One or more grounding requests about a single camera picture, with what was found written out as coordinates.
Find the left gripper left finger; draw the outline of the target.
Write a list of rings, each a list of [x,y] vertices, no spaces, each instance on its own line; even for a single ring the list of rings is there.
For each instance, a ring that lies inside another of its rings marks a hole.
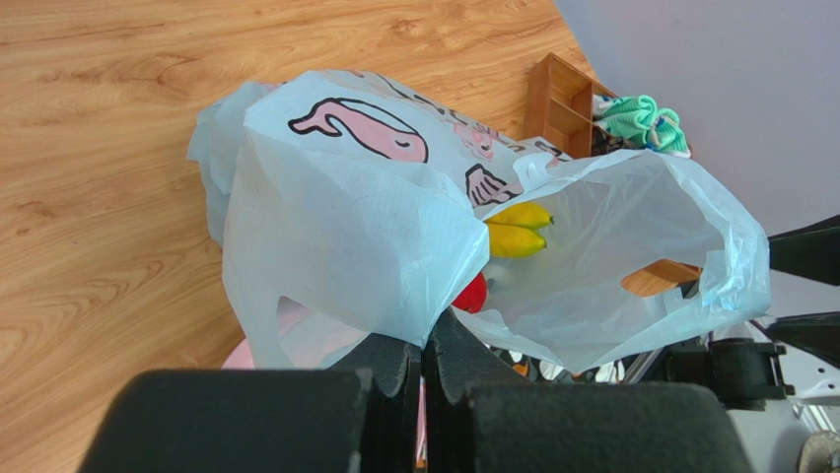
[[[84,472],[409,472],[421,351],[367,337],[325,370],[151,371],[114,398]]]

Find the red apple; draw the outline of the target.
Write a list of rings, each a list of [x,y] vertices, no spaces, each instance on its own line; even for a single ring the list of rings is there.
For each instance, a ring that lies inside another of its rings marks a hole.
[[[479,272],[452,302],[452,306],[475,314],[480,312],[488,297],[488,284],[484,275]]]

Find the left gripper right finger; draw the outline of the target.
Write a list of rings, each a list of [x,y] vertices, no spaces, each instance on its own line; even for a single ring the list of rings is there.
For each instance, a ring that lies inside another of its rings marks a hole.
[[[748,472],[714,394],[679,383],[539,384],[446,311],[424,349],[432,472]]]

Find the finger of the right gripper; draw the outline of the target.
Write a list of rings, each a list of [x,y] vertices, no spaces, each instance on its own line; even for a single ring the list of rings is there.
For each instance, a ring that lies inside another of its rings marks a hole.
[[[770,268],[839,285],[839,216],[769,237]]]
[[[778,318],[767,327],[769,337],[839,367],[839,312]]]

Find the yellow banana bunch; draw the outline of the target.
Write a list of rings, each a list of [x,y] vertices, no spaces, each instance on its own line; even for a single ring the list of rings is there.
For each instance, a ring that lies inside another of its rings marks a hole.
[[[533,202],[507,208],[485,221],[491,256],[525,258],[537,254],[547,248],[540,230],[553,223],[553,215]]]

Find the light blue plastic bag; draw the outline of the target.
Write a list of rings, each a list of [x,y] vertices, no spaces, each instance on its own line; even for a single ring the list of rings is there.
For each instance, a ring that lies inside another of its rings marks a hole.
[[[738,324],[771,304],[762,227],[697,163],[574,160],[372,72],[248,82],[202,110],[188,156],[227,297],[260,368],[324,368],[371,334],[415,345],[481,272],[482,342],[573,372]],[[547,248],[490,254],[533,202]]]

